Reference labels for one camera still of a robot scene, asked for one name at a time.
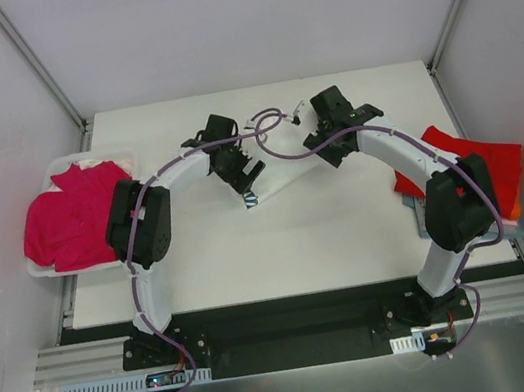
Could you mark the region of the pink t-shirt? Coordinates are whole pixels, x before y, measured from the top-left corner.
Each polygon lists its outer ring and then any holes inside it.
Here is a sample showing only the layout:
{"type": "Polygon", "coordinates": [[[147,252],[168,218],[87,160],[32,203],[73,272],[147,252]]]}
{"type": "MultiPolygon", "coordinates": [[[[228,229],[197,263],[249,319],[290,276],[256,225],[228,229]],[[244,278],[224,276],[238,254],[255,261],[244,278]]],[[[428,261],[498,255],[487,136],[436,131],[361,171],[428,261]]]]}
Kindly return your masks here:
{"type": "Polygon", "coordinates": [[[515,231],[519,227],[519,222],[517,222],[516,220],[513,221],[513,220],[503,219],[502,224],[503,224],[503,229],[506,232],[512,231],[512,230],[515,231]]]}

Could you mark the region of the red t-shirt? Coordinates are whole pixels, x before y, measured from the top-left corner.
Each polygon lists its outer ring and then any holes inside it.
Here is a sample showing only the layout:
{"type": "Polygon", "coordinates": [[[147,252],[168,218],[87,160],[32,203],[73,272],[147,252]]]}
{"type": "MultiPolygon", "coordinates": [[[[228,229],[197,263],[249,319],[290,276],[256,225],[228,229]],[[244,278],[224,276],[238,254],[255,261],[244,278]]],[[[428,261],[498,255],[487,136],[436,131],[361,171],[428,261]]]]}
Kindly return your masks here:
{"type": "Polygon", "coordinates": [[[498,212],[507,219],[514,202],[520,200],[520,180],[522,175],[522,150],[519,144],[488,143],[453,137],[431,125],[422,135],[421,141],[430,144],[429,148],[453,152],[460,157],[476,153],[483,158],[492,179],[493,189],[498,201],[498,212]]]}

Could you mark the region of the grey t-shirt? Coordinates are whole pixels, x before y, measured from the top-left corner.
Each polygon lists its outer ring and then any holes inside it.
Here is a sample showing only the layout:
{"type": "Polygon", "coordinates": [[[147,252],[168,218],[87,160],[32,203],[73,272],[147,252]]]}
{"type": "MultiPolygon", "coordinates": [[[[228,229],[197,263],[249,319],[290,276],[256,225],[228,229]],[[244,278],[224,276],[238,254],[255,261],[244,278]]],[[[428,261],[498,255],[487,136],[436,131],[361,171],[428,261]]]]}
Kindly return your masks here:
{"type": "Polygon", "coordinates": [[[426,222],[425,205],[426,205],[426,202],[424,198],[421,198],[421,197],[414,198],[413,209],[414,209],[414,214],[415,214],[416,226],[419,231],[419,236],[422,237],[423,239],[424,238],[429,239],[430,236],[428,234],[428,230],[426,229],[426,225],[425,225],[425,222],[426,222]]]}

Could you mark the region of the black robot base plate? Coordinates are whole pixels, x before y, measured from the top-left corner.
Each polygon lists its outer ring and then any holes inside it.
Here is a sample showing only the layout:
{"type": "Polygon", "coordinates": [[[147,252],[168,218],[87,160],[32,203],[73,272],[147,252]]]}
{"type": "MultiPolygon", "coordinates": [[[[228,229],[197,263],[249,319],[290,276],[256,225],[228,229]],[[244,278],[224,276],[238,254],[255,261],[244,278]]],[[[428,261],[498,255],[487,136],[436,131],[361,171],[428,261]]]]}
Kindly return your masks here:
{"type": "Polygon", "coordinates": [[[133,329],[125,371],[185,364],[214,379],[387,355],[390,341],[415,327],[470,320],[466,292],[432,301],[413,278],[175,315],[162,337],[133,329]]]}

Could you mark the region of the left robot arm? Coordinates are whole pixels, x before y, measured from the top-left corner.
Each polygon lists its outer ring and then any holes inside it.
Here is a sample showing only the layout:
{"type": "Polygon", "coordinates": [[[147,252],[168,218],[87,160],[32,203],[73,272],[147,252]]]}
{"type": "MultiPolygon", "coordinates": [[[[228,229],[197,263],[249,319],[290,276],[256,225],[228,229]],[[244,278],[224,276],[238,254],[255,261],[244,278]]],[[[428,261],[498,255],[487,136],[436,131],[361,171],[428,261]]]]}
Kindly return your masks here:
{"type": "Polygon", "coordinates": [[[157,364],[169,364],[179,347],[178,339],[166,332],[172,316],[157,273],[172,242],[172,200],[211,174],[239,195],[251,191],[266,164],[252,161],[242,139],[225,135],[208,142],[186,140],[178,156],[148,180],[119,180],[114,188],[106,241],[129,276],[133,325],[148,335],[143,353],[157,364]]]}

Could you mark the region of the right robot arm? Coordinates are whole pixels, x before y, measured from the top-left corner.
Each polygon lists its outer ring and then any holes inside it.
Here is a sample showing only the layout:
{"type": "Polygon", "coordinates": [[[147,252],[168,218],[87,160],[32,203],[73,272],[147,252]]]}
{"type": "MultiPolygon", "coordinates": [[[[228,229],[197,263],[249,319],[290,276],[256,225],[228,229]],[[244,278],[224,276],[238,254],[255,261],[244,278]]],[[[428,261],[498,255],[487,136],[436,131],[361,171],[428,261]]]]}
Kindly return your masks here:
{"type": "Polygon", "coordinates": [[[455,288],[471,252],[499,244],[505,229],[492,179],[483,158],[436,148],[401,130],[377,107],[318,112],[316,130],[304,146],[337,167],[353,152],[373,156],[424,191],[425,230],[431,246],[417,275],[415,316],[436,323],[449,310],[445,296],[455,288]]]}

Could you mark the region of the blue-grey t-shirt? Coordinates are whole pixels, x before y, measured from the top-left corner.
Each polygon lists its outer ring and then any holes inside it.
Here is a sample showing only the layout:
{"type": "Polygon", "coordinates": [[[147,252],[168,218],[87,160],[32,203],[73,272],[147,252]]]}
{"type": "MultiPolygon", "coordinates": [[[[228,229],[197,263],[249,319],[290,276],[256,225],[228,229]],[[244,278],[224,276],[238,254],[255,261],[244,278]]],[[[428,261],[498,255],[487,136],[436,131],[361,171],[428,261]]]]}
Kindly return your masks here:
{"type": "Polygon", "coordinates": [[[421,197],[403,195],[402,204],[415,212],[422,212],[424,210],[424,199],[421,197]]]}

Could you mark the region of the white t-shirt with flower print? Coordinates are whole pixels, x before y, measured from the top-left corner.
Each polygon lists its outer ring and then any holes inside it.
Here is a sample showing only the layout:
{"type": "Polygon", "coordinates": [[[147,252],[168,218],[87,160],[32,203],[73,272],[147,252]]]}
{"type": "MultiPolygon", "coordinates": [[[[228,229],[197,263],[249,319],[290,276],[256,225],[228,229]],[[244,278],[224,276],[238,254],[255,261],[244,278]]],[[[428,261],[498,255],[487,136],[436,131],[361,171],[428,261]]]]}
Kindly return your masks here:
{"type": "Polygon", "coordinates": [[[254,210],[255,207],[266,203],[282,189],[290,186],[299,177],[303,176],[314,167],[323,163],[316,155],[296,160],[283,160],[271,157],[263,152],[253,142],[244,146],[245,154],[256,161],[263,162],[265,167],[257,179],[252,183],[251,188],[242,195],[242,201],[247,211],[254,210]]]}

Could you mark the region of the orange t-shirt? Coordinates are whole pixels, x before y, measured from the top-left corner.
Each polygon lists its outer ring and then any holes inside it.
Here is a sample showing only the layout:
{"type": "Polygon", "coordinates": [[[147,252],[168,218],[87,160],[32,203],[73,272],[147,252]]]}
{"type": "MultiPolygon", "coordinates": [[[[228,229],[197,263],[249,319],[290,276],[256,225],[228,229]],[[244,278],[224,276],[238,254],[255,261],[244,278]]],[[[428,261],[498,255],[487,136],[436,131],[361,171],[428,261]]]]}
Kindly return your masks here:
{"type": "Polygon", "coordinates": [[[520,201],[517,200],[514,202],[513,209],[511,210],[511,213],[509,214],[508,220],[515,221],[519,220],[522,213],[522,205],[520,204],[520,201]]]}

